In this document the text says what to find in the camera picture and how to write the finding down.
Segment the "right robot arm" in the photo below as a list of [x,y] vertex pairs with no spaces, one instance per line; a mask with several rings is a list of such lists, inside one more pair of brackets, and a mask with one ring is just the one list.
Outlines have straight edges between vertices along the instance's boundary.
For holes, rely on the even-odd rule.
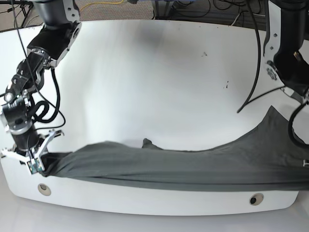
[[[34,8],[43,20],[39,34],[23,48],[22,60],[9,82],[0,117],[13,137],[19,155],[34,158],[42,137],[34,124],[51,123],[60,113],[60,91],[55,68],[69,52],[81,29],[80,10],[73,0],[35,0]],[[50,70],[56,89],[56,103],[46,98],[35,103],[34,93],[44,85],[44,71]]]

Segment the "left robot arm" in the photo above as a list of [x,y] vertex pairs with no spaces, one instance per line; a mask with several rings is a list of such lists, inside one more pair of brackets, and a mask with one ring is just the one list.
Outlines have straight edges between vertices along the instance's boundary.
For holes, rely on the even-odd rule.
[[309,2],[307,0],[266,0],[264,68],[274,81],[281,81],[290,97],[309,97],[309,64],[300,53]]

